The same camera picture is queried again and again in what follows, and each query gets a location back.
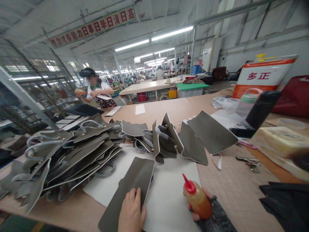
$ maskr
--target blue box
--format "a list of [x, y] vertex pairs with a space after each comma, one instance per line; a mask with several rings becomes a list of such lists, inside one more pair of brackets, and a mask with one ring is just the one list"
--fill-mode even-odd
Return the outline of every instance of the blue box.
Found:
[[196, 75], [202, 72], [202, 67], [200, 65], [195, 65], [192, 68], [192, 75]]

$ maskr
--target red nozzle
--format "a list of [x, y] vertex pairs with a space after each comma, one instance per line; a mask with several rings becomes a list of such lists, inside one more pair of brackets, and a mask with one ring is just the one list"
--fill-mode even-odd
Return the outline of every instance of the red nozzle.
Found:
[[194, 183], [192, 181], [188, 180], [184, 174], [183, 174], [183, 178], [185, 180], [184, 186], [185, 186], [187, 192], [190, 193], [190, 194], [194, 194], [196, 192], [196, 187], [195, 187]]

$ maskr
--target black thermos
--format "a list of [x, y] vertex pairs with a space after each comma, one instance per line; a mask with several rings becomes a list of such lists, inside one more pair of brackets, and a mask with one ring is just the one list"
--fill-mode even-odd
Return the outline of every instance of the black thermos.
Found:
[[259, 129], [281, 95], [281, 91], [276, 90], [261, 93], [246, 118], [247, 123], [249, 123], [254, 129]]

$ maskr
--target orange glue bottle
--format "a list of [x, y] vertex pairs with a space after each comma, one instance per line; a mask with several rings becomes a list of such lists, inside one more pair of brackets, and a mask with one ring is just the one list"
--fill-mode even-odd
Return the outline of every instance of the orange glue bottle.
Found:
[[202, 188], [194, 181], [188, 180], [183, 174], [185, 183], [183, 192], [188, 202], [192, 205], [193, 212], [198, 214], [201, 219], [208, 219], [212, 215], [212, 205], [205, 196]]

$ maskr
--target white shirt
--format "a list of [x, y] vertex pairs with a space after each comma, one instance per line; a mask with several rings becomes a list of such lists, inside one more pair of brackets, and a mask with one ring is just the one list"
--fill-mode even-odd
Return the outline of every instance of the white shirt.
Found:
[[[101, 89], [101, 88], [95, 88], [94, 90], [107, 90], [108, 88], [110, 88], [110, 86], [109, 86], [107, 83], [105, 83], [105, 82], [102, 82], [100, 85], [101, 85], [102, 89]], [[87, 95], [87, 98], [89, 98], [89, 99], [92, 99], [92, 98], [93, 98], [93, 97], [90, 95], [91, 92], [92, 92], [92, 90], [91, 90], [90, 86], [88, 86], [88, 95]]]
[[158, 80], [164, 80], [165, 78], [165, 74], [164, 74], [164, 71], [162, 69], [158, 69], [155, 74], [154, 74], [154, 77]]

